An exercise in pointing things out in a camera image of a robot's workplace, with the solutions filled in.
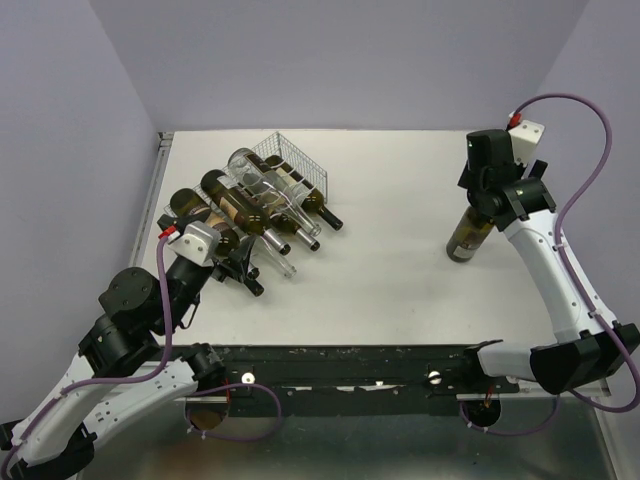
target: bolt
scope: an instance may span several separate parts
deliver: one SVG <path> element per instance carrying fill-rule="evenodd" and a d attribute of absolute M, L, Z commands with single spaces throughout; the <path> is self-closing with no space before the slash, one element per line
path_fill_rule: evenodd
<path fill-rule="evenodd" d="M 431 385 L 440 385 L 442 383 L 442 375 L 440 375 L 440 372 L 436 370 L 429 372 L 427 377 L 429 378 L 429 383 Z"/>
<path fill-rule="evenodd" d="M 255 383 L 256 377 L 251 372 L 242 375 L 242 383 Z"/>

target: wire bottle rack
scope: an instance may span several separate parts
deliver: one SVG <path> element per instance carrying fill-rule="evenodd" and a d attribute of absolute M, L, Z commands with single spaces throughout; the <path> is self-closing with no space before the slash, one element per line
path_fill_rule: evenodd
<path fill-rule="evenodd" d="M 302 180 L 299 180 L 301 183 L 303 180 L 306 180 L 308 183 L 312 184 L 315 188 L 317 188 L 325 197 L 325 200 L 328 198 L 328 182 L 327 182 L 327 172 L 320 165 L 314 162 L 308 155 L 306 155 L 302 150 L 296 147 L 291 141 L 289 141 L 284 135 L 280 132 L 275 132 L 270 135 L 258 145 L 252 148 L 252 150 L 260 157 L 268 158 L 272 155 L 278 155 L 281 157 L 287 164 L 289 164 L 295 172 L 302 177 Z M 222 168 L 221 170 L 229 173 L 229 169 L 227 166 Z M 200 195 L 211 207 L 211 209 L 220 215 L 231 227 L 233 227 L 234 231 L 238 234 L 240 238 L 246 236 L 240 228 L 238 228 L 233 221 L 211 200 L 211 198 L 202 190 L 200 184 L 193 187 L 193 190 Z M 164 207 L 164 212 L 167 215 L 175 217 L 176 214 L 173 212 L 169 205 Z M 287 278 L 292 278 L 296 274 L 296 269 L 291 263 L 284 258 L 278 251 L 264 238 L 260 238 L 261 241 L 256 243 L 261 247 L 260 253 L 265 254 L 267 258 L 269 258 L 275 265 L 282 271 L 283 275 Z"/>
<path fill-rule="evenodd" d="M 329 201 L 327 171 L 291 143 L 280 132 L 276 132 L 265 138 L 253 147 L 252 150 L 262 158 L 278 155 L 291 165 L 304 180 L 307 180 L 311 185 L 316 187 L 327 202 Z"/>

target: white table surface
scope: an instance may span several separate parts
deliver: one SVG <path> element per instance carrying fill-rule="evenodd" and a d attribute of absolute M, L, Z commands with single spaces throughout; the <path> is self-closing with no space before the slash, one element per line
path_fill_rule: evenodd
<path fill-rule="evenodd" d="M 256 260 L 265 293 L 254 298 L 232 280 L 210 280 L 193 326 L 177 344 L 446 344 L 502 338 L 543 345 L 551 325 L 515 249 L 493 232 L 468 264 L 444 247 L 466 208 L 456 186 L 466 159 L 465 132 L 281 130 L 329 173 L 322 247 L 295 239 L 291 280 Z M 270 130 L 178 132 L 153 220 L 171 195 L 222 168 L 240 147 Z M 157 228 L 143 243 L 142 266 L 156 273 Z M 167 266 L 173 253 L 165 254 Z"/>

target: red connector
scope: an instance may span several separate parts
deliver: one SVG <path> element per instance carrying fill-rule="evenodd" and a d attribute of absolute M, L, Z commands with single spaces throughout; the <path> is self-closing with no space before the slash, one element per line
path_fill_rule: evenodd
<path fill-rule="evenodd" d="M 520 125 L 520 120 L 522 120 L 522 114 L 516 113 L 513 117 L 511 117 L 511 120 L 509 120 L 509 124 L 507 125 L 507 130 L 510 130 L 513 127 L 517 127 L 518 125 Z"/>
<path fill-rule="evenodd" d="M 175 233 L 176 231 L 177 231 L 176 227 L 174 225 L 171 225 L 164 232 L 158 235 L 158 238 L 168 237 L 169 235 L 171 235 L 172 233 Z"/>

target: cable connector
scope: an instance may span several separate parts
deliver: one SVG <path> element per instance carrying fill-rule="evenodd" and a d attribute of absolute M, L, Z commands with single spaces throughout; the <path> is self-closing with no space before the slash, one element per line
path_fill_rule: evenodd
<path fill-rule="evenodd" d="M 596 308 L 593 312 L 589 312 L 589 317 L 590 318 L 595 318 L 596 315 L 600 315 L 602 316 L 602 310 L 600 310 L 599 308 Z"/>
<path fill-rule="evenodd" d="M 507 124 L 507 130 L 520 125 L 520 120 L 522 120 L 521 113 L 514 114 L 513 112 L 511 112 L 509 114 L 509 123 Z"/>
<path fill-rule="evenodd" d="M 174 233 L 178 233 L 178 235 L 180 235 L 180 233 L 178 232 L 178 229 L 174 225 L 171 225 L 169 228 L 164 230 L 160 235 L 158 235 L 158 238 L 169 237 L 169 240 L 171 240 L 171 235 L 173 235 Z"/>

